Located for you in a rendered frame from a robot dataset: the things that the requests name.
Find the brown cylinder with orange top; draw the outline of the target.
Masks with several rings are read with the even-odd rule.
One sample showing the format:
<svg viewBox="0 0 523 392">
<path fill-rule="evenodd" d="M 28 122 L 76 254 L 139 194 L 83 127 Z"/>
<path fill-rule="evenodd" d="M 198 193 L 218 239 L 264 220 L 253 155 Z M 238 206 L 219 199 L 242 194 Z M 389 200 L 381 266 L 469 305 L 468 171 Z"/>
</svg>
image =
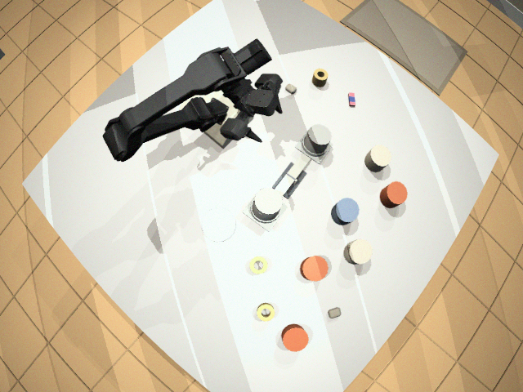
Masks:
<svg viewBox="0 0 523 392">
<path fill-rule="evenodd" d="M 300 274 L 311 281 L 320 281 L 328 273 L 328 263 L 321 256 L 307 257 L 301 264 Z"/>
<path fill-rule="evenodd" d="M 308 345 L 308 335 L 298 324 L 292 323 L 282 331 L 282 342 L 292 352 L 303 350 Z"/>
<path fill-rule="evenodd" d="M 401 205 L 407 199 L 407 189 L 404 184 L 392 181 L 380 192 L 380 202 L 387 208 Z"/>
</svg>

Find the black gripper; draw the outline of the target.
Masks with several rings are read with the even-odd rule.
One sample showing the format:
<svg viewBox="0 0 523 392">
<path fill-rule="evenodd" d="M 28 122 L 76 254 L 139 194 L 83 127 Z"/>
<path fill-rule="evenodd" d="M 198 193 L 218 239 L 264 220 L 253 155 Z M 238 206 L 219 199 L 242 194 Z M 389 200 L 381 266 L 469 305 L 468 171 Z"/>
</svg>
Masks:
<svg viewBox="0 0 523 392">
<path fill-rule="evenodd" d="M 258 90 L 259 87 L 263 87 L 265 81 L 272 81 L 280 90 L 283 79 L 276 73 L 262 73 L 255 82 L 254 86 Z M 220 127 L 220 133 L 224 138 L 238 141 L 246 136 L 262 143 L 260 137 L 251 131 L 251 127 L 247 127 L 245 121 L 248 118 L 248 115 L 244 112 L 244 109 L 240 104 L 240 99 L 242 97 L 248 97 L 249 92 L 247 89 L 252 86 L 252 83 L 253 82 L 250 79 L 243 78 L 242 83 L 237 88 L 231 92 L 223 93 L 224 97 L 229 98 L 234 103 L 233 106 L 235 109 L 240 110 L 240 113 L 236 116 L 236 118 L 227 118 L 227 120 Z"/>
</svg>

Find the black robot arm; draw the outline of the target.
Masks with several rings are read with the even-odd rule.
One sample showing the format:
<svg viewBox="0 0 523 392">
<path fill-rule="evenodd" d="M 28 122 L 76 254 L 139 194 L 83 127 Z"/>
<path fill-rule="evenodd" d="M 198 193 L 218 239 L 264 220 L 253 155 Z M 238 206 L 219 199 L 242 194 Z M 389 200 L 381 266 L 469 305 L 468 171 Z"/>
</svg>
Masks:
<svg viewBox="0 0 523 392">
<path fill-rule="evenodd" d="M 108 121 L 102 137 L 114 160 L 125 162 L 143 143 L 183 127 L 203 133 L 216 123 L 222 125 L 229 106 L 215 98 L 207 103 L 203 97 L 191 97 L 231 92 L 243 78 L 271 60 L 258 38 L 235 53 L 229 47 L 217 47 L 200 54 L 177 80 Z M 248 97 L 242 97 L 240 104 L 250 118 L 254 114 L 274 114 L 279 89 L 272 81 L 265 81 L 258 90 L 251 86 L 247 90 Z M 189 98 L 181 110 L 167 114 Z"/>
</svg>

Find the tan roll of tape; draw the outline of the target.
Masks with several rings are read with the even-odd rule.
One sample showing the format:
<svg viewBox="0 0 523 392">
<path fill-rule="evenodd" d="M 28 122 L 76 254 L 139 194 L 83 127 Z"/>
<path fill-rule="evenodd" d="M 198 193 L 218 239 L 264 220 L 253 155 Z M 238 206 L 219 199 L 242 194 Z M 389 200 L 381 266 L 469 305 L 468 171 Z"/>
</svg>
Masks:
<svg viewBox="0 0 523 392">
<path fill-rule="evenodd" d="M 325 69 L 316 69 L 311 81 L 313 82 L 314 86 L 323 87 L 327 82 L 328 76 L 329 74 Z"/>
</svg>

